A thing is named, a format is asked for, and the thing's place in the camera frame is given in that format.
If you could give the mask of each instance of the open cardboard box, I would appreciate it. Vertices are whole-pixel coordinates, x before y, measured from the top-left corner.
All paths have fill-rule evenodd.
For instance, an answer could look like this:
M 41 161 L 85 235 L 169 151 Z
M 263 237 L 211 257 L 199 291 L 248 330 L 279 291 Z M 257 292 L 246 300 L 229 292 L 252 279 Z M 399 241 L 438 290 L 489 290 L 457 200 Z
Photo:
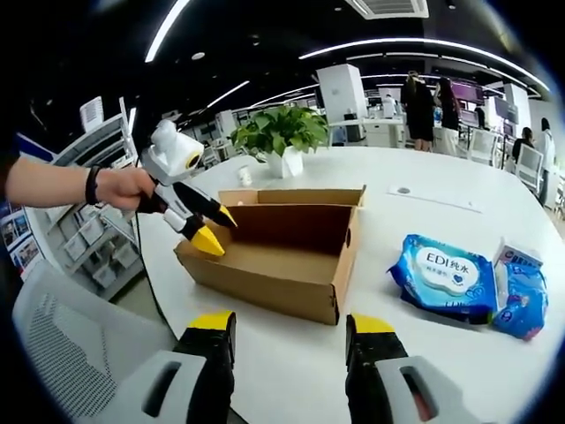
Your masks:
M 358 250 L 362 190 L 220 192 L 236 229 L 207 226 L 226 254 L 182 241 L 175 253 L 197 284 L 283 314 L 336 325 Z

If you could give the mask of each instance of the watch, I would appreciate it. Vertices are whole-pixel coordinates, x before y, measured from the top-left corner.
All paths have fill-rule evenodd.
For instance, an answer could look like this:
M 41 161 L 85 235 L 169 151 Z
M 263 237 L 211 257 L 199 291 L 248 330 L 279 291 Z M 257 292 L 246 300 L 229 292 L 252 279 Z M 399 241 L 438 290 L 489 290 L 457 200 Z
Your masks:
M 96 197 L 96 188 L 98 187 L 98 184 L 96 183 L 96 177 L 98 176 L 98 172 L 100 172 L 101 169 L 102 166 L 94 165 L 90 169 L 90 172 L 88 172 L 87 186 L 85 187 L 85 198 L 89 205 L 100 203 L 100 201 Z

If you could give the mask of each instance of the ceiling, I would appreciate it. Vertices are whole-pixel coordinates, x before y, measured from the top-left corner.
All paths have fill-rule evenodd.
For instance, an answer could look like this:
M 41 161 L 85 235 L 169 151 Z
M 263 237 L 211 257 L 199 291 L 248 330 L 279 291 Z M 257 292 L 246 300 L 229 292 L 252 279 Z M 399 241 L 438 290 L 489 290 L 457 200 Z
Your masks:
M 474 80 L 481 85 L 508 80 L 492 66 L 541 94 L 546 91 L 522 73 L 453 47 L 395 42 L 338 49 L 299 60 L 318 49 L 367 39 L 423 37 L 458 42 L 487 50 L 539 75 L 539 67 L 522 44 L 480 0 L 427 0 L 428 19 L 365 20 L 345 0 L 191 0 L 170 29 L 153 62 L 149 46 L 173 0 L 99 0 L 90 7 L 64 9 L 30 46 L 34 66 L 26 86 L 32 108 L 21 130 L 59 151 L 81 134 L 79 106 L 101 95 L 107 116 L 118 112 L 117 98 L 138 108 L 134 137 L 144 140 L 161 115 L 182 113 L 181 121 L 210 119 L 273 95 L 315 83 L 315 71 L 351 59 L 361 75 L 417 70 Z M 206 55 L 192 60 L 195 53 Z M 409 56 L 400 56 L 407 52 Z M 424 53 L 434 57 L 418 57 Z M 245 81 L 249 84 L 214 106 L 209 103 Z M 364 79 L 365 88 L 402 79 Z

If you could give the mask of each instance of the green leaves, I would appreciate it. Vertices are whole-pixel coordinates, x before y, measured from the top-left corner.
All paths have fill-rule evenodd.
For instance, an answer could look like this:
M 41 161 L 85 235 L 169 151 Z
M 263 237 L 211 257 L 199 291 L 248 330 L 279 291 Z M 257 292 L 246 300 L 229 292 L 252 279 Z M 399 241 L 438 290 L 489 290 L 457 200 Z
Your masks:
M 286 105 L 255 114 L 251 121 L 231 134 L 236 147 L 244 147 L 258 160 L 259 153 L 283 156 L 288 146 L 307 153 L 328 144 L 328 122 L 307 108 Z

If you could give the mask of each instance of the blue wet wipes package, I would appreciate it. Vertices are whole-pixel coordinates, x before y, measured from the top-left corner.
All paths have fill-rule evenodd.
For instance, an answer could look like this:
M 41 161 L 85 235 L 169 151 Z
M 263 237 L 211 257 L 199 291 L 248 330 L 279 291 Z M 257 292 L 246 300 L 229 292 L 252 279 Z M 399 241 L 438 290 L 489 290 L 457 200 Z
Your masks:
M 499 262 L 495 270 L 500 309 L 493 326 L 531 340 L 543 329 L 547 310 L 546 280 L 535 267 Z
M 493 264 L 483 256 L 411 234 L 390 269 L 403 299 L 446 316 L 485 323 L 497 309 Z

